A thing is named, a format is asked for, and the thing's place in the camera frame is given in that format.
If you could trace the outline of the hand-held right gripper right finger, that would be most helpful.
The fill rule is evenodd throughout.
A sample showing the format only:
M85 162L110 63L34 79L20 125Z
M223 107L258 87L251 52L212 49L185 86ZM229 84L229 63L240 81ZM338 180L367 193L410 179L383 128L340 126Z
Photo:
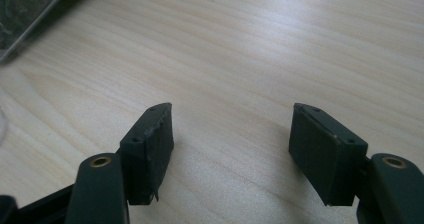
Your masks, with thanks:
M325 111L303 103L293 108L289 153L325 205L353 204L354 171L368 144Z

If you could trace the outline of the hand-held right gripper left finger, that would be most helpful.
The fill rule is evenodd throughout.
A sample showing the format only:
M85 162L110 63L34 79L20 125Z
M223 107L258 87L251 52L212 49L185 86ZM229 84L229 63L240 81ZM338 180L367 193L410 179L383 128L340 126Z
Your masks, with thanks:
M172 150L172 104L148 108L120 141L125 195L130 205L159 200Z

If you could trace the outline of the dark tray with metal rim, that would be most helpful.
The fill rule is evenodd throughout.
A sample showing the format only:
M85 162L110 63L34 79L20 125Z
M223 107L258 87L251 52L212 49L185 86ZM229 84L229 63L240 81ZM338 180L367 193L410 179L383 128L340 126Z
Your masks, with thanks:
M0 62L60 0L0 0Z

